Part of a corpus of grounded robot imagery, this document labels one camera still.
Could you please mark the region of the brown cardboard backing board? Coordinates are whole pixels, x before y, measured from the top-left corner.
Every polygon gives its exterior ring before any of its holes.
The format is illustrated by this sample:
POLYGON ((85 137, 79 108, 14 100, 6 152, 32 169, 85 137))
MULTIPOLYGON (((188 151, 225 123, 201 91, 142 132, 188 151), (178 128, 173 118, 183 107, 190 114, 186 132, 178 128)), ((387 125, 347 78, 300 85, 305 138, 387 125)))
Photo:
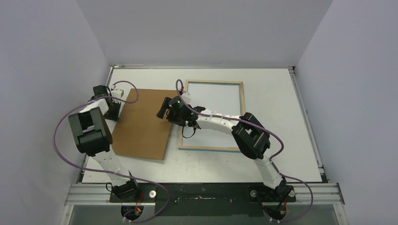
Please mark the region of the brown cardboard backing board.
POLYGON ((123 157, 163 160, 171 123, 156 115, 175 90, 139 89, 138 101, 125 104, 112 132, 112 148, 123 157))

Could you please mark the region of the hot air balloon photo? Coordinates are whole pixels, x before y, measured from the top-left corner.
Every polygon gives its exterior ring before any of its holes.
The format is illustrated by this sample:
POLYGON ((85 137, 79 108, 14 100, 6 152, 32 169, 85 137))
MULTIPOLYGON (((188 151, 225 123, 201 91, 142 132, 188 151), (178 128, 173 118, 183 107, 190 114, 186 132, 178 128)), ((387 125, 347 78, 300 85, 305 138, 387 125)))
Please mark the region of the hot air balloon photo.
MULTIPOLYGON (((242 87, 241 82, 190 80, 186 82, 184 90, 190 93, 190 105, 193 107, 202 106, 216 113, 238 116, 245 113, 242 87)), ((185 127, 180 135, 179 149, 239 151, 232 135, 211 129, 197 129, 193 134, 191 127, 185 127)))

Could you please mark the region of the blue wooden picture frame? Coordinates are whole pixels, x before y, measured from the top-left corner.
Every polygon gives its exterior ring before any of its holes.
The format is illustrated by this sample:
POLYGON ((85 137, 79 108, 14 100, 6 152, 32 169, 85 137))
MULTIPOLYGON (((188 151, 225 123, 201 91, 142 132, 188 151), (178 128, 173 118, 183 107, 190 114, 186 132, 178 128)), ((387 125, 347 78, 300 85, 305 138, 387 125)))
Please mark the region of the blue wooden picture frame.
POLYGON ((242 82, 187 80, 183 97, 195 110, 204 110, 198 117, 199 128, 182 131, 179 150, 239 152, 231 128, 237 124, 234 119, 245 113, 242 82))

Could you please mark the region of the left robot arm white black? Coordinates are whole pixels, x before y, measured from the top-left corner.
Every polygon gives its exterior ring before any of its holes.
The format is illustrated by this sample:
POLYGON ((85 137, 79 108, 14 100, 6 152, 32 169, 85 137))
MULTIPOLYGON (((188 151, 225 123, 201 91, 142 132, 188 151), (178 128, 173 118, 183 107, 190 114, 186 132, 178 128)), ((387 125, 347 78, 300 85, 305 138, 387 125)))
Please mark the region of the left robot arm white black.
POLYGON ((98 85, 93 92, 87 106, 68 116, 75 144, 79 152, 96 160, 109 176, 112 194, 120 200, 134 202, 140 196, 140 189, 111 149, 113 138, 106 123, 119 119, 124 91, 98 85))

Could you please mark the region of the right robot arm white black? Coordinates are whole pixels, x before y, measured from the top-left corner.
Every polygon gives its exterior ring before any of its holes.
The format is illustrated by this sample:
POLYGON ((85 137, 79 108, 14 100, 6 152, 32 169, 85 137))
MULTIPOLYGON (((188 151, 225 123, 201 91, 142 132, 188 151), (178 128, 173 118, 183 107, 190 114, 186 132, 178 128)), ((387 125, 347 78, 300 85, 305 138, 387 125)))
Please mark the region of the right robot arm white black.
POLYGON ((183 127, 209 129, 231 135, 240 152, 254 161, 262 182, 266 186, 266 197, 271 201, 294 197, 295 192, 287 184, 286 177, 277 171, 266 150, 270 148, 270 134, 263 130, 261 123, 251 113, 232 116, 210 111, 202 106, 186 105, 182 98, 166 97, 157 112, 160 119, 166 118, 170 123, 183 127))

